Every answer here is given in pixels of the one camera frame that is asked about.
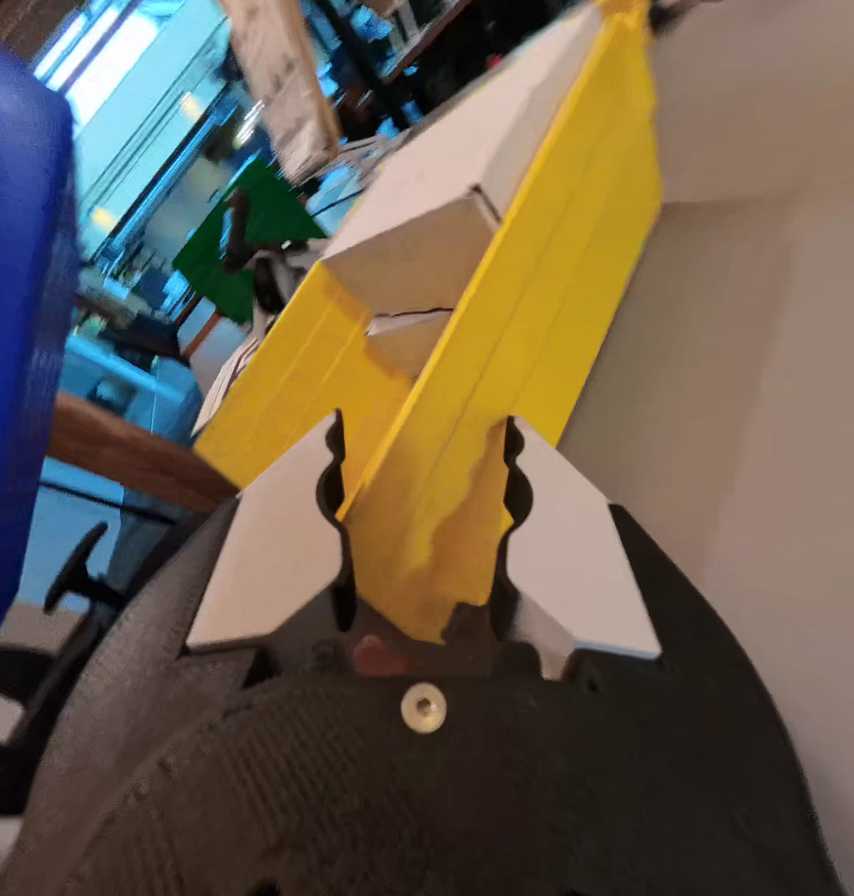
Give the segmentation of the brown wooden table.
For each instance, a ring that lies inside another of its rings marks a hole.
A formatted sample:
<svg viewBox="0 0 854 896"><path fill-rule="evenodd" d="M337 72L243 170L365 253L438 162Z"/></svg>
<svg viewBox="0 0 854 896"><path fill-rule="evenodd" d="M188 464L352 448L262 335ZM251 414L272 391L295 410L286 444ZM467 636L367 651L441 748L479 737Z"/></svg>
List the brown wooden table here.
<svg viewBox="0 0 854 896"><path fill-rule="evenodd" d="M188 448L63 391L54 401L47 456L195 512L215 511L240 492Z"/></svg>

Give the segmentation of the white cardboard mailer box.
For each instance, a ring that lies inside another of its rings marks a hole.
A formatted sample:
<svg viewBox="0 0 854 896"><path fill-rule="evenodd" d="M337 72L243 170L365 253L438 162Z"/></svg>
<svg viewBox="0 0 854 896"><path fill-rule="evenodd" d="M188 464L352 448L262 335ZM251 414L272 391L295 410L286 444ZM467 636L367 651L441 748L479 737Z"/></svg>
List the white cardboard mailer box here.
<svg viewBox="0 0 854 896"><path fill-rule="evenodd" d="M372 315L456 306L602 24L593 5L564 15L381 163L321 257Z"/></svg>
<svg viewBox="0 0 854 896"><path fill-rule="evenodd" d="M375 315L365 330L369 348L398 374L417 380L453 313L434 308Z"/></svg>

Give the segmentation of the black office chair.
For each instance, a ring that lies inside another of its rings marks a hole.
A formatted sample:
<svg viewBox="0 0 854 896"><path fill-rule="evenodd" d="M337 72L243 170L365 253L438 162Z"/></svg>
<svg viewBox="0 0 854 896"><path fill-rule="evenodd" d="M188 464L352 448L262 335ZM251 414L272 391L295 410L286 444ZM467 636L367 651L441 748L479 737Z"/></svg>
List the black office chair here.
<svg viewBox="0 0 854 896"><path fill-rule="evenodd" d="M42 611L50 616L68 594L88 603L69 638L54 654L0 645L0 698L20 711L0 740L0 816L21 815L58 719L85 665L107 634L127 599L86 563L107 531L99 523L76 545L48 589Z"/></svg>

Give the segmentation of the green panel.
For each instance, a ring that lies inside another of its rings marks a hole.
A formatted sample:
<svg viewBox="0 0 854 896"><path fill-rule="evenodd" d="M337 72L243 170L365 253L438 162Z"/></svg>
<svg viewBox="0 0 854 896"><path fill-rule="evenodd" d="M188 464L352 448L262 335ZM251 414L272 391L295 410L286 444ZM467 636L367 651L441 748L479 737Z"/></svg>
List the green panel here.
<svg viewBox="0 0 854 896"><path fill-rule="evenodd" d="M252 322L253 273L227 273L220 251L227 198L236 189L250 200L247 232L253 242L321 239L326 233L309 215L293 188L263 158L254 156L244 164L173 260L175 271L198 296L208 299L223 317L242 326Z"/></svg>

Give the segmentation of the blue plastic bin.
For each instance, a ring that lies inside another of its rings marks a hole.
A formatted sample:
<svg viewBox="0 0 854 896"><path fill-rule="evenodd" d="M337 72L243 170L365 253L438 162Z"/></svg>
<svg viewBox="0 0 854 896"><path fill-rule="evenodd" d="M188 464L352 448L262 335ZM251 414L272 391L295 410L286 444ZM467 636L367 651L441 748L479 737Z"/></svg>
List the blue plastic bin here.
<svg viewBox="0 0 854 896"><path fill-rule="evenodd" d="M0 626L18 596L76 301L73 116L0 44Z"/></svg>

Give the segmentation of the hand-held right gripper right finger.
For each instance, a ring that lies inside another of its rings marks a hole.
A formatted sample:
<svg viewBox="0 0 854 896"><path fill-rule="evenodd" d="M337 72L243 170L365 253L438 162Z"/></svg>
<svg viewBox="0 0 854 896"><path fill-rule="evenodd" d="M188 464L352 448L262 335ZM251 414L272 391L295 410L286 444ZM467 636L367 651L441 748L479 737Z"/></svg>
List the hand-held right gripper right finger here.
<svg viewBox="0 0 854 896"><path fill-rule="evenodd" d="M500 538L491 589L498 641L535 652L562 680L581 652L655 662L660 640L614 523L611 505L525 419L506 422Z"/></svg>

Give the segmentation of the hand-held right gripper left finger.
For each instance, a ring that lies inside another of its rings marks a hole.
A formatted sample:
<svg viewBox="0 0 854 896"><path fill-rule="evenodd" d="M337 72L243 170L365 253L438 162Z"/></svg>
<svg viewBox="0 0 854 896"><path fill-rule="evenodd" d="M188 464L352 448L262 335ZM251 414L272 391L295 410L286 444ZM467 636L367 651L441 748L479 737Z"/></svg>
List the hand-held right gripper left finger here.
<svg viewBox="0 0 854 896"><path fill-rule="evenodd" d="M343 415L328 413L242 490L187 649L285 649L344 635L358 610L345 498Z"/></svg>

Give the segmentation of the yellow plastic bin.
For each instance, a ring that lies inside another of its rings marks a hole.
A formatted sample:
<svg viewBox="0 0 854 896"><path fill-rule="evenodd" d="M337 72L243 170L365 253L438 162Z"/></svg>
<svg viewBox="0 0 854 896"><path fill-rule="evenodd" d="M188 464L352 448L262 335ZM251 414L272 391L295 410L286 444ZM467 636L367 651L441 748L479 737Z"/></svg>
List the yellow plastic bin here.
<svg viewBox="0 0 854 896"><path fill-rule="evenodd" d="M318 262L198 437L247 487L331 411L343 415L359 593L437 643L488 599L502 447L521 416L555 443L660 210L648 2L614 2L451 321L411 380L366 347L372 313Z"/></svg>

